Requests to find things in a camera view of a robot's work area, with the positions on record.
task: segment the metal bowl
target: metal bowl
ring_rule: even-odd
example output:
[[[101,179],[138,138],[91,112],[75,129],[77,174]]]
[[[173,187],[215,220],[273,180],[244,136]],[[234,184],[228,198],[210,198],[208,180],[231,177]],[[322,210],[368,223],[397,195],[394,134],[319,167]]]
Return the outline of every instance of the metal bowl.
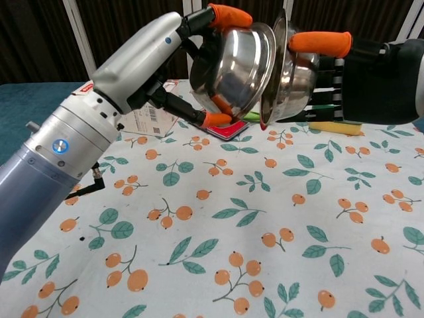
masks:
[[[271,76],[276,41],[271,28],[230,28],[217,45],[200,48],[190,72],[194,98],[212,113],[241,119],[260,99]]]
[[[260,125],[300,113],[313,93],[317,79],[317,54],[293,53],[287,49],[288,39],[299,32],[287,21],[282,10],[274,25],[276,61],[260,102]]]

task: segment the blue button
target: blue button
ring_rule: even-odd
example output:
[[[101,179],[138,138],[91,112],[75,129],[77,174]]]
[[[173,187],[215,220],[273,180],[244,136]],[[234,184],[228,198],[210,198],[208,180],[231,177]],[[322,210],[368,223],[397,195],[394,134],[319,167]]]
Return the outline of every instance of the blue button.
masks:
[[[57,139],[52,144],[53,151],[57,154],[64,154],[69,149],[69,144],[64,139]]]

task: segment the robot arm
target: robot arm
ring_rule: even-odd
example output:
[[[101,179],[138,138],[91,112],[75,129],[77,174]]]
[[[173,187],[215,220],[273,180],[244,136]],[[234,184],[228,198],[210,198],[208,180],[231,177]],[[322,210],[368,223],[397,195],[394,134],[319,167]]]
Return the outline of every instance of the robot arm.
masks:
[[[199,126],[231,122],[228,115],[193,109],[162,87],[167,63],[189,36],[229,21],[248,27],[252,18],[235,8],[212,5],[184,18],[168,13],[152,21],[94,73],[92,92],[82,100],[69,96],[41,127],[29,127],[31,137],[0,167],[0,277],[91,168],[95,183],[87,191],[104,186],[96,162],[115,141],[121,115],[150,101]]]

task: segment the yellow sponge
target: yellow sponge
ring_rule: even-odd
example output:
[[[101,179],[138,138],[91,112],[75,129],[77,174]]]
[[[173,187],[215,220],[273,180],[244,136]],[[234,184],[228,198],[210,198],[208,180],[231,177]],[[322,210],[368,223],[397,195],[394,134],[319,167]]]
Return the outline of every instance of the yellow sponge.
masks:
[[[362,125],[334,123],[332,121],[309,123],[310,129],[316,129],[318,131],[329,131],[330,133],[337,134],[351,134],[352,136],[360,135],[361,127]]]

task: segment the tablecloth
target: tablecloth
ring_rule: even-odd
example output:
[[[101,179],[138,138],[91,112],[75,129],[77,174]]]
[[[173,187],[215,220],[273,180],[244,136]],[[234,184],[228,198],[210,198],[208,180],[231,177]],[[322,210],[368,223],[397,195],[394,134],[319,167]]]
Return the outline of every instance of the tablecloth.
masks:
[[[123,132],[100,163],[106,188],[64,202],[9,264],[1,317],[424,317],[413,125],[221,142],[179,120]]]

